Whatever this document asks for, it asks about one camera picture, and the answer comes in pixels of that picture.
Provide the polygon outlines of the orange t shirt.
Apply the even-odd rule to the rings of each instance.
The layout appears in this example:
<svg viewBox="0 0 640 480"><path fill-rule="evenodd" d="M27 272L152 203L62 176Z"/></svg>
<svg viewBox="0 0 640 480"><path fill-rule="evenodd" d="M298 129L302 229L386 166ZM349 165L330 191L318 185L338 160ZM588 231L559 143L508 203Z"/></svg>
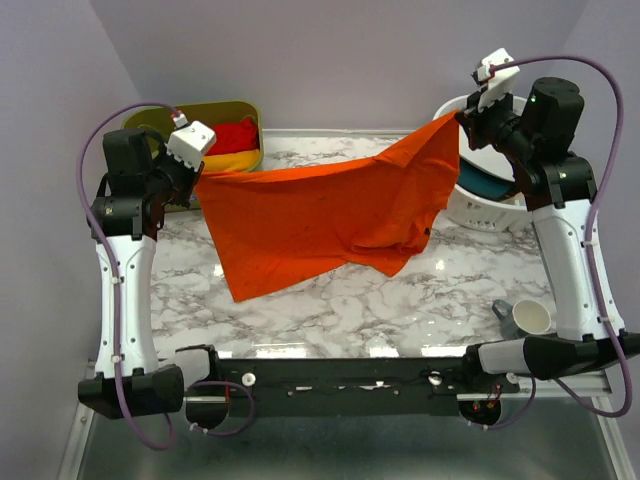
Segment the orange t shirt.
<svg viewBox="0 0 640 480"><path fill-rule="evenodd" d="M196 196L242 302L346 263L397 274L427 246L458 176L459 126L447 114L368 158L209 173Z"/></svg>

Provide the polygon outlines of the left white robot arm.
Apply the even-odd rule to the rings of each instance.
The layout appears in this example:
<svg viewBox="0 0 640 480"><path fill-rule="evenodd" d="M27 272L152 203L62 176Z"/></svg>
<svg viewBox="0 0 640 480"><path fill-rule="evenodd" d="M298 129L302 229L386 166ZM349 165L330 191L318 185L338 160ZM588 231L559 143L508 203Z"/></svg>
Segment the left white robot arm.
<svg viewBox="0 0 640 480"><path fill-rule="evenodd" d="M151 332L150 281L168 205L188 207L215 133L199 121L168 137L125 128L103 137L107 172L88 223L102 283L101 345L95 376L78 399L109 419L180 410L185 381L175 364L160 365Z"/></svg>

